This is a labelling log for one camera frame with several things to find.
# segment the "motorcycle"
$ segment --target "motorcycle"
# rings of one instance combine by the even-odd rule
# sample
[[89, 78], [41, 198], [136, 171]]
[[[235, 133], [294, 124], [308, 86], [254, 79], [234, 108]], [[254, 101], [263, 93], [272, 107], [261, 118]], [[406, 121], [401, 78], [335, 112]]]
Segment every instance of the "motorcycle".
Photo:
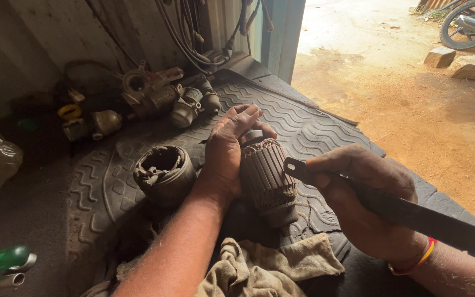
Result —
[[[454, 0], [440, 10], [462, 0]], [[454, 8], [441, 24], [439, 36], [446, 47], [466, 50], [475, 47], [475, 0], [467, 1]]]

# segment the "stone block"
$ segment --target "stone block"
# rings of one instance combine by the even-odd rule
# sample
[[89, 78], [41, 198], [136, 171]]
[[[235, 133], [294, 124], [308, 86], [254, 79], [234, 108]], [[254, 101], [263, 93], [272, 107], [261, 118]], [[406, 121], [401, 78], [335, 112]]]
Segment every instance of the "stone block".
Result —
[[424, 63], [436, 68], [448, 67], [452, 64], [454, 57], [455, 50], [439, 46], [428, 53]]
[[475, 56], [461, 56], [455, 58], [446, 70], [446, 74], [452, 78], [475, 79]]

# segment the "motorcycle wheel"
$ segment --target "motorcycle wheel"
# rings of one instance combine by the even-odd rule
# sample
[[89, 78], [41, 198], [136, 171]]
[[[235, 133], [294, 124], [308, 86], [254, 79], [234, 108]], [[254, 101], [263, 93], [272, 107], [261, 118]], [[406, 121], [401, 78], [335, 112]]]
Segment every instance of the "motorcycle wheel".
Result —
[[454, 20], [461, 14], [475, 18], [475, 0], [467, 1], [452, 10], [444, 19], [439, 37], [447, 48], [466, 50], [475, 47], [475, 34], [469, 30], [459, 30]]

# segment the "hairy arm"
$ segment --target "hairy arm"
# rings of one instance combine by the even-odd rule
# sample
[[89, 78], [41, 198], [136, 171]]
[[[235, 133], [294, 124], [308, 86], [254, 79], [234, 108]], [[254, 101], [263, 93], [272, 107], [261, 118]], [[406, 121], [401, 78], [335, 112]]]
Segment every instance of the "hairy arm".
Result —
[[410, 277], [436, 296], [475, 296], [475, 258], [443, 243]]
[[347, 183], [327, 172], [341, 172], [373, 188], [417, 203], [406, 168], [383, 159], [360, 145], [337, 148], [307, 160], [316, 172], [315, 184], [338, 217], [340, 228], [359, 250], [388, 261], [439, 297], [475, 296], [475, 258], [437, 242], [427, 260], [412, 270], [428, 250], [428, 238], [394, 225], [365, 209]]
[[225, 206], [192, 193], [115, 297], [192, 296], [208, 268]]
[[203, 280], [223, 217], [232, 199], [241, 195], [238, 137], [248, 128], [276, 133], [257, 122], [256, 105], [230, 108], [217, 122], [206, 144], [206, 160], [191, 193], [165, 231], [117, 288], [114, 297], [191, 297]]

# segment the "dirt ground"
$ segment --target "dirt ground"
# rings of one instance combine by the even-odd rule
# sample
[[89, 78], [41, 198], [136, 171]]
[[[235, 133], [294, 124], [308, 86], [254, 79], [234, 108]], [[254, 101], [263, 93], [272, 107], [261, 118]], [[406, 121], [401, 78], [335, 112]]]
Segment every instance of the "dirt ground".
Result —
[[442, 44], [416, 3], [307, 0], [292, 86], [475, 215], [475, 90], [423, 64]]

